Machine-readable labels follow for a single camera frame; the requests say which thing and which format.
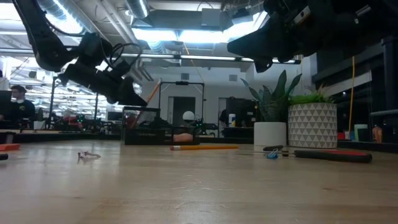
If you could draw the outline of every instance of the pencil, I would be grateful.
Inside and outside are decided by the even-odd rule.
[[[206,150],[206,149],[239,149],[238,145],[213,145],[213,146],[170,146],[171,151],[179,151],[179,150]]]

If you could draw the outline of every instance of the white geometric planter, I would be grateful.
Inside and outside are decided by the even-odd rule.
[[[254,150],[262,152],[266,146],[286,146],[286,123],[254,123]]]
[[[289,145],[333,149],[337,146],[337,106],[307,103],[289,107]]]

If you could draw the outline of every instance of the door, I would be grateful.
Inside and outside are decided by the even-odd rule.
[[[182,115],[186,111],[192,111],[195,114],[195,97],[175,96],[173,103],[173,125],[174,126],[188,126],[182,119]]]

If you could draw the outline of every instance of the table surface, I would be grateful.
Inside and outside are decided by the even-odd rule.
[[[78,161],[77,152],[102,157]],[[23,144],[0,162],[6,223],[397,223],[398,155],[372,164],[169,151],[117,141]]]

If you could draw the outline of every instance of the white wall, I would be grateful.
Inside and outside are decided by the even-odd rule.
[[[207,123],[218,123],[218,102],[219,98],[229,98],[233,96],[235,98],[252,99],[249,90],[243,85],[240,78],[247,79],[250,76],[254,77],[251,81],[251,85],[261,86],[267,85],[271,88],[276,86],[279,75],[283,70],[287,71],[288,82],[296,76],[300,70],[300,65],[281,65],[274,64],[268,71],[264,73],[256,73],[255,69],[249,69],[247,73],[243,73],[238,68],[197,68],[196,71],[193,67],[182,67],[182,68],[159,68],[159,67],[148,67],[147,71],[155,79],[154,82],[144,82],[142,84],[142,97],[147,99],[155,84],[159,78],[162,78],[164,82],[175,82],[180,81],[181,73],[189,73],[189,82],[202,82],[198,72],[201,74],[205,81],[205,114],[204,119]],[[238,75],[237,82],[230,82],[229,75]],[[162,97],[160,102],[160,116],[162,119],[167,119],[167,108],[168,100],[170,96],[191,96],[196,98],[195,114],[201,115],[201,93],[193,86],[176,86],[171,84],[168,88],[164,89],[167,85],[162,85]],[[148,107],[158,108],[159,104],[159,93],[155,95]]]

